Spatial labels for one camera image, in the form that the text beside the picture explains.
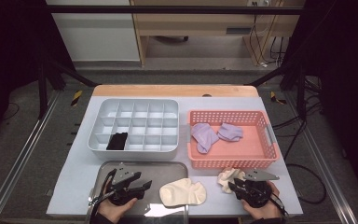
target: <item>gray floor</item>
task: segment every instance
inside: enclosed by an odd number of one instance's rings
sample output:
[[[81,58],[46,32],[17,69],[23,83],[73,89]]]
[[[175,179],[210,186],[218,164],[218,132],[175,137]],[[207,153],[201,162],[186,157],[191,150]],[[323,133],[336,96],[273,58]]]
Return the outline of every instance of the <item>gray floor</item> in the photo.
[[[275,63],[269,64],[267,68],[255,67],[249,56],[240,37],[190,37],[188,42],[176,38],[158,37],[151,39],[145,67],[122,64],[113,70],[112,67],[95,70],[94,64],[80,67],[78,71],[93,81],[110,84],[240,85],[251,82],[276,67]],[[51,119],[38,137],[38,142],[32,148],[29,159],[24,162],[23,169],[20,169],[18,179],[15,179],[16,186],[9,190],[7,200],[1,202],[5,205],[0,210],[1,223],[81,223],[79,218],[65,220],[46,215],[50,199],[48,190],[54,189],[55,181],[65,162],[70,145],[75,139],[78,125],[92,93],[92,88],[70,77],[65,78],[67,87],[64,91],[49,92],[50,96],[57,96],[57,105],[51,112]],[[258,88],[273,125],[296,115],[292,108],[296,92],[295,90],[282,92],[278,86],[280,79],[276,77]],[[83,94],[77,106],[70,106],[78,90],[82,90]],[[287,100],[289,104],[271,102],[271,91],[277,94],[278,99]],[[5,114],[5,118],[8,119],[4,119],[0,124],[0,188],[7,175],[11,174],[10,169],[37,124],[39,107],[37,99],[35,82],[13,91],[10,96],[10,102],[13,104]],[[317,103],[317,97],[312,97],[308,105]],[[316,107],[308,115],[307,129],[293,144],[287,162],[302,164],[321,176],[323,180],[330,181],[325,182],[328,196],[319,204],[301,202],[304,215],[290,218],[289,223],[358,223],[356,176],[349,161],[342,157],[342,147],[319,110],[320,107]],[[298,128],[299,121],[274,131],[282,154],[289,148],[292,135]],[[315,156],[315,151],[320,153],[322,161],[318,155]],[[296,190],[304,199],[315,201],[323,196],[321,184],[316,177],[295,166],[289,166],[288,169]],[[343,204],[347,205],[346,212],[341,211]],[[352,220],[343,220],[351,215],[353,215]],[[192,221],[205,223],[202,219]],[[250,218],[245,217],[243,222],[249,221]],[[229,222],[226,219],[217,219],[214,223]]]

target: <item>cream cloth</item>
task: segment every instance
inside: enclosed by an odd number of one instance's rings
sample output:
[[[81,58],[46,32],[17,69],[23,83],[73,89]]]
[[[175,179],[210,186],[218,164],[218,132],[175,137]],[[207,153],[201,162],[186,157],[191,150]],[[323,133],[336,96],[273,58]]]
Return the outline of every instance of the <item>cream cloth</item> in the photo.
[[[206,200],[206,189],[200,182],[193,184],[190,178],[183,178],[162,186],[159,197],[165,206],[202,204]]]
[[[217,183],[222,186],[222,191],[232,193],[228,186],[228,182],[234,183],[234,178],[244,180],[245,172],[240,169],[226,168],[217,176]]]

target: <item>compartment organizer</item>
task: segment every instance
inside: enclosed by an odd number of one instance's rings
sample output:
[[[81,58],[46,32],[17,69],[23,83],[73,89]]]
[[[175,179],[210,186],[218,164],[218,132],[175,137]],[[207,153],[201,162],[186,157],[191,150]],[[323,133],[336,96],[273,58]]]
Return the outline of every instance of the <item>compartment organizer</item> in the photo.
[[[190,136],[187,153],[193,168],[266,168],[279,158],[278,144],[263,111],[193,110],[188,112],[187,122],[190,129],[197,123],[209,123],[215,133],[225,122],[243,132],[238,142],[219,139],[206,154],[197,151],[197,140]]]
[[[178,113],[174,100],[107,99],[93,125],[89,148],[104,160],[170,160],[179,141]],[[115,133],[128,134],[124,150],[106,150]]]

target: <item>gray carpet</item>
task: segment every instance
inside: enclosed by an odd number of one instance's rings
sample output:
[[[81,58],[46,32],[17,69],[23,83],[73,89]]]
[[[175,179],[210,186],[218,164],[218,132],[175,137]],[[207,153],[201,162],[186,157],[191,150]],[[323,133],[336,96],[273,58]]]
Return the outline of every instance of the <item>gray carpet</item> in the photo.
[[[116,71],[114,75],[110,74],[109,71],[82,72],[84,76],[90,77],[93,81],[104,84],[241,84],[263,75],[258,71],[251,72],[250,76],[238,71],[225,71],[223,75],[222,71],[193,71],[191,75],[188,71],[186,73],[155,71],[150,72],[150,75],[140,71]],[[79,84],[71,78],[67,78],[67,83],[67,87],[60,94],[58,104],[48,121],[48,125],[27,161],[16,187],[7,200],[0,216],[1,223],[26,223],[25,220],[28,220],[28,223],[38,223],[39,221],[40,223],[53,223],[53,221],[57,221],[57,223],[59,221],[61,223],[81,222],[79,218],[65,220],[46,215],[50,200],[47,192],[55,186],[92,93],[92,88]],[[290,105],[281,105],[270,101],[270,90],[277,93],[278,99],[284,99],[285,96],[274,84],[276,82],[271,81],[270,85],[259,88],[259,94],[265,103],[273,125],[295,116]],[[79,90],[82,90],[83,94],[77,105],[70,106],[75,92]],[[36,123],[38,114],[36,83],[31,83],[14,91],[10,100],[17,104],[20,110],[12,118],[3,120],[0,124],[0,186]],[[317,99],[312,98],[309,105],[315,103],[317,103]],[[10,116],[15,110],[11,105],[7,115]],[[322,149],[324,158],[328,161],[332,173],[358,220],[358,183],[349,162],[341,156],[341,146],[337,142],[334,132],[318,110],[308,116],[307,125],[319,148]],[[295,122],[285,128],[275,130],[282,154],[289,148],[293,139],[293,136],[290,135],[295,134],[298,127],[299,123]],[[310,156],[309,147],[302,135],[293,144],[287,162],[304,165],[318,174],[315,163]],[[323,196],[321,185],[316,177],[296,167],[289,167],[288,169],[296,190],[301,193],[304,199],[316,201]],[[341,223],[329,196],[319,204],[301,202],[301,205],[304,215],[290,218],[289,223]],[[250,218],[248,217],[244,219],[244,223],[249,221]],[[193,220],[193,222],[203,223],[201,219]],[[216,220],[215,223],[229,222],[227,220]]]

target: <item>lavender garment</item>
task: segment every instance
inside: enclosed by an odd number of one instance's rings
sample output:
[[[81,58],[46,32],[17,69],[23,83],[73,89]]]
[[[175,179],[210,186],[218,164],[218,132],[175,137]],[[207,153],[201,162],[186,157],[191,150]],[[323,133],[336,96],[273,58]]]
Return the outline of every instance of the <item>lavender garment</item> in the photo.
[[[217,136],[228,142],[238,142],[243,137],[243,131],[240,127],[223,123],[217,132]]]
[[[197,151],[208,153],[211,146],[219,140],[217,134],[208,123],[198,123],[191,129],[191,135],[197,140]]]

